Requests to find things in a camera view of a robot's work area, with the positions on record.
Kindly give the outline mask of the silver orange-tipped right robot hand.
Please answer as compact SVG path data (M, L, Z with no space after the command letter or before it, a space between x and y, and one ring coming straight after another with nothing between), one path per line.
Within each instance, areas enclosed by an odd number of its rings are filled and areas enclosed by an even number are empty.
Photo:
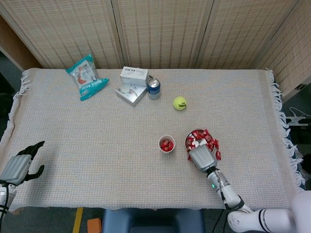
M206 145L200 145L189 152L195 166L203 173L217 166L217 160Z

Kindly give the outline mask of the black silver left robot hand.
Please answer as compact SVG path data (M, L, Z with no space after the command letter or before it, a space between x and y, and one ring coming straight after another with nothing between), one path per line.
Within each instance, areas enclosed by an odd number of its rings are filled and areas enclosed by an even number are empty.
M29 168L39 148L41 148L44 143L45 141L41 141L35 145L28 146L16 156L11 157L0 175L0 183L2 185L12 184L14 186L19 186L23 182L39 178L45 166L41 165L34 174L29 173Z

